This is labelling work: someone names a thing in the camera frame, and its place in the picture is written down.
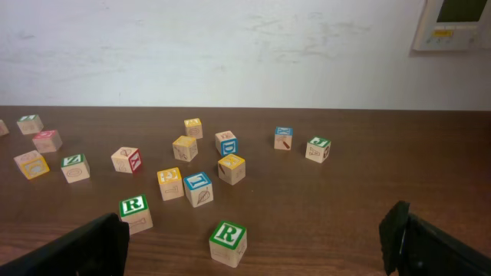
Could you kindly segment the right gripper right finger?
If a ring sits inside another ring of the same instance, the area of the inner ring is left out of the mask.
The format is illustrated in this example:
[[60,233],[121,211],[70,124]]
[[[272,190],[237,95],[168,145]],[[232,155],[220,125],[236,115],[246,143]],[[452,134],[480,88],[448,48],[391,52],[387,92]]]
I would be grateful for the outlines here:
[[379,224],[384,271],[399,275],[490,276],[490,258],[397,202]]

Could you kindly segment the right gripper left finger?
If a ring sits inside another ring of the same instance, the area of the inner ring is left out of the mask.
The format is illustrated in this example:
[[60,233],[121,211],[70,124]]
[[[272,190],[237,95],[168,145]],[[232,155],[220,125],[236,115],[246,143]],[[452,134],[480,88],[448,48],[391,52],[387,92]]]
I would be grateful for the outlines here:
[[115,213],[1,266],[2,275],[123,275],[130,227]]

